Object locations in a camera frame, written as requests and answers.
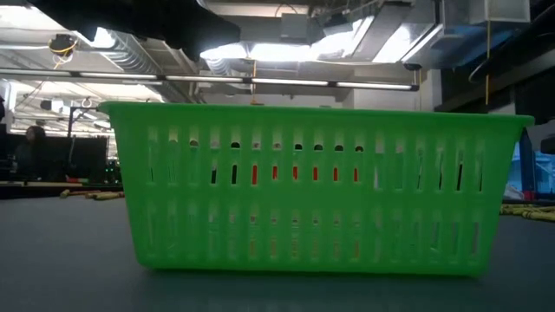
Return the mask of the blue panel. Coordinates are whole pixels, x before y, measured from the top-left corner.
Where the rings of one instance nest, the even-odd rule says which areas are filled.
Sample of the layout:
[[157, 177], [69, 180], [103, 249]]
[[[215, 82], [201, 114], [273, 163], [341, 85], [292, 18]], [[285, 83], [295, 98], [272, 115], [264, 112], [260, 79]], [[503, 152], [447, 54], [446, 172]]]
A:
[[555, 193], [555, 155], [534, 153], [536, 192]]

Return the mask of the green plastic basket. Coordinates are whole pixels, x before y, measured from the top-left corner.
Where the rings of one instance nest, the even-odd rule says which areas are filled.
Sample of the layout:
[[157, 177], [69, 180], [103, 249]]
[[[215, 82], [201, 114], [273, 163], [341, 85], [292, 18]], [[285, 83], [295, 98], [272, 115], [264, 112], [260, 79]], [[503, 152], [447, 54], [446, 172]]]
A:
[[[534, 122], [119, 101], [99, 109], [115, 133], [135, 256], [152, 269], [477, 276], [514, 147]], [[313, 166], [320, 181], [310, 180]]]

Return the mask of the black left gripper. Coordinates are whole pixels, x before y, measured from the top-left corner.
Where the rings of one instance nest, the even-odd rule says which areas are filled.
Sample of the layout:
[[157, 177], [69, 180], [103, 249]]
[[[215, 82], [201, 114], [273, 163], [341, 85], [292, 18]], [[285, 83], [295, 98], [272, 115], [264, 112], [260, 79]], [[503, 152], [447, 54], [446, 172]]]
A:
[[197, 0], [28, 0], [66, 29], [88, 39], [99, 28], [166, 41], [190, 60], [240, 41], [241, 29]]

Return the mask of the silver rectangular air duct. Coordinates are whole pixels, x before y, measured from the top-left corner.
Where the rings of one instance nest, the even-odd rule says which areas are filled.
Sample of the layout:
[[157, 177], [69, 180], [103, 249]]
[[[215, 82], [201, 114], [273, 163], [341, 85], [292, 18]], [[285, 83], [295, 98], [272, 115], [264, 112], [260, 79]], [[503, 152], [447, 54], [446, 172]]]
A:
[[371, 0], [344, 56], [355, 62], [413, 62], [439, 67], [442, 58], [479, 42], [486, 26], [503, 35], [531, 20], [530, 0]]

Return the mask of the person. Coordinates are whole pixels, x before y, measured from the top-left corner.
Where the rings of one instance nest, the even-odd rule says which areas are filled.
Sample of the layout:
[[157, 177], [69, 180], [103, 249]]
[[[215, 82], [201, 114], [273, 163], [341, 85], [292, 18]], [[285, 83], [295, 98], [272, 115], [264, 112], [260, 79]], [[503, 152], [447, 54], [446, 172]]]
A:
[[26, 179], [46, 179], [48, 176], [49, 155], [46, 138], [42, 127], [31, 126], [26, 130], [25, 141], [16, 148], [16, 172]]

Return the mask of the long tube light fixture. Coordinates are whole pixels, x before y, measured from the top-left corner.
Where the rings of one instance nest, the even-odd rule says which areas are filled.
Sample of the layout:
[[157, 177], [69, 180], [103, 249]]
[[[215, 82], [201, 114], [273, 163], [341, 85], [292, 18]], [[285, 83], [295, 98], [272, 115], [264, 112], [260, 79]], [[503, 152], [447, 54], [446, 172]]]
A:
[[131, 81], [136, 83], [155, 83], [155, 82], [208, 82], [208, 83], [231, 83], [249, 85], [284, 85], [300, 87], [319, 87], [319, 88], [352, 88], [352, 89], [371, 89], [388, 91], [410, 91], [415, 92], [420, 89], [419, 85], [397, 84], [382, 82], [360, 82], [360, 81], [322, 81], [322, 80], [300, 80], [283, 78], [259, 78], [241, 76], [214, 76], [214, 75], [153, 75], [153, 74], [126, 74], [126, 73], [107, 73], [107, 72], [85, 72], [67, 71], [54, 69], [27, 69], [27, 68], [0, 68], [0, 75], [21, 77], [31, 80], [53, 78], [56, 81], [63, 80], [114, 80]]

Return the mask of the dark monitor screen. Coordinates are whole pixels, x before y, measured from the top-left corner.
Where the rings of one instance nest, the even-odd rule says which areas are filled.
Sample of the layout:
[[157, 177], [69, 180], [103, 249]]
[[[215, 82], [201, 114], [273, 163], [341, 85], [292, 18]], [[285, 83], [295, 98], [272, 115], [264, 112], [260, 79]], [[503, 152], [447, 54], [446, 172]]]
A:
[[[67, 137], [49, 138], [52, 160], [52, 178], [66, 182], [66, 160], [69, 151]], [[89, 183], [101, 183], [105, 178], [108, 156], [108, 138], [75, 137], [72, 170], [69, 177], [88, 178]]]

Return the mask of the grey ceiling unit box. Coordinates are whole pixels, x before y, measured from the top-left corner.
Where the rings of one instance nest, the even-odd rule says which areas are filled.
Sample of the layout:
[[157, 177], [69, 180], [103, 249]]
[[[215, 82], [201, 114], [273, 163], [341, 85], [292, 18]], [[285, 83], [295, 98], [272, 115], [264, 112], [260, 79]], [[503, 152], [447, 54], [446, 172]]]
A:
[[280, 41], [307, 43], [309, 30], [309, 18], [302, 14], [281, 15], [280, 23]]

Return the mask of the black computer green lights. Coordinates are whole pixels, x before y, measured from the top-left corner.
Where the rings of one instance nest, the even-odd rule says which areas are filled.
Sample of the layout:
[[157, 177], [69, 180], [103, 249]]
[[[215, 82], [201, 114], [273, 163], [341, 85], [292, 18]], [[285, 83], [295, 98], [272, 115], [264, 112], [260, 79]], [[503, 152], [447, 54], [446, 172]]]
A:
[[105, 168], [106, 178], [108, 184], [119, 184], [121, 182], [121, 168], [120, 163], [116, 159], [110, 159]]

